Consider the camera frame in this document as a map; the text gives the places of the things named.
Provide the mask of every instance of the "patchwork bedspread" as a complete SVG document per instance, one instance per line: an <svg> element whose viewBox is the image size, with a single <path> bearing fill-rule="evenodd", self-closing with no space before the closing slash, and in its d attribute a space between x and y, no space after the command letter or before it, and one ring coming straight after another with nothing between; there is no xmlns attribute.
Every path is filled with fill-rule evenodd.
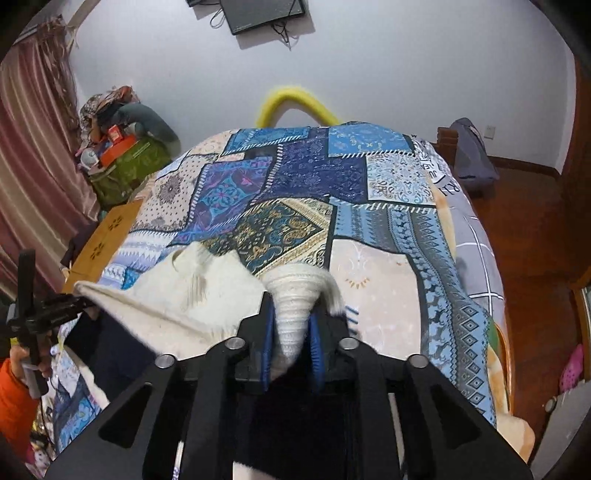
<svg viewBox="0 0 591 480"><path fill-rule="evenodd" d="M436 187L452 213L455 260ZM385 355L427 355L496 423L487 348L492 319L504 321L500 277L467 198L429 143L362 123L211 137L157 174L99 283L129 288L194 241L214 254L236 250L257 276L287 262L327 268L354 332ZM60 451L100 411L82 376L62 367Z"/></svg>

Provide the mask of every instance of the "pink curtain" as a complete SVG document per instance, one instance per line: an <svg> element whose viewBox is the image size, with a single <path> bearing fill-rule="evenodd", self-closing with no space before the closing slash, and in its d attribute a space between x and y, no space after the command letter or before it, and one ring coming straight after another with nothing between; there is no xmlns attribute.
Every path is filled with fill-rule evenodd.
<svg viewBox="0 0 591 480"><path fill-rule="evenodd" d="M67 243L99 210L74 164L73 99L65 30L48 22L0 64L0 289L10 296L23 248L37 251L36 293L60 291Z"/></svg>

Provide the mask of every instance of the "human hand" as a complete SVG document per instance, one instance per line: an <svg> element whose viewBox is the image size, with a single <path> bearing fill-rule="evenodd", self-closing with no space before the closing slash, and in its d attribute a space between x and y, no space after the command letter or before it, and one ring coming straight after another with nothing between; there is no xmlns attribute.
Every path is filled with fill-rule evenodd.
<svg viewBox="0 0 591 480"><path fill-rule="evenodd" d="M43 375L43 378L49 378L51 376L51 356L49 354L51 342L49 337L43 337L42 340L38 341L38 344L39 356L41 358L41 362L38 365L39 371ZM14 345L10 349L10 368L12 374L24 384L26 384L26 381L22 361L27 358L29 354L29 349L20 345Z"/></svg>

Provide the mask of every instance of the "twisted white fabric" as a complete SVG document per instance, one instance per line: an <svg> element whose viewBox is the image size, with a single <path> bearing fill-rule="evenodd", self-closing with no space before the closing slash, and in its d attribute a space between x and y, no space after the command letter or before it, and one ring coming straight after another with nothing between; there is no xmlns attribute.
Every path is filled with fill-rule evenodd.
<svg viewBox="0 0 591 480"><path fill-rule="evenodd" d="M203 355L235 335L243 318L259 312L265 290L271 292L275 306L278 335L272 377L276 378L297 359L310 310L321 294L331 314L344 312L338 286L326 270L287 264L258 280L235 251L216 257L195 242L144 273L129 290L87 281L74 288L153 351L178 359Z"/></svg>

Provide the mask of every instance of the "wooden floor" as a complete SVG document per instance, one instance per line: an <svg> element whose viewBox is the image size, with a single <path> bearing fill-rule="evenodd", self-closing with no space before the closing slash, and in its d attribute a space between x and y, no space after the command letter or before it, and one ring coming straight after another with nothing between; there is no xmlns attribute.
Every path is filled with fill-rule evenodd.
<svg viewBox="0 0 591 480"><path fill-rule="evenodd" d="M505 289L515 356L515 415L539 439L543 405L580 332L571 304L564 206L556 180L500 168L492 195L473 199Z"/></svg>

